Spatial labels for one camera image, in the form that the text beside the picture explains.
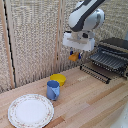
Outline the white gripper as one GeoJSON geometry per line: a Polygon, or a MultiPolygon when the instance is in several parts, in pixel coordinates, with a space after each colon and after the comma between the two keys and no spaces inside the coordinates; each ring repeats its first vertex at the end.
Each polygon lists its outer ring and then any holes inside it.
{"type": "MultiPolygon", "coordinates": [[[[94,39],[74,39],[71,33],[64,33],[63,36],[63,44],[68,47],[84,50],[84,51],[92,51],[94,49],[95,40],[94,39]]],[[[79,53],[78,59],[81,59],[82,52],[79,53]]]]}

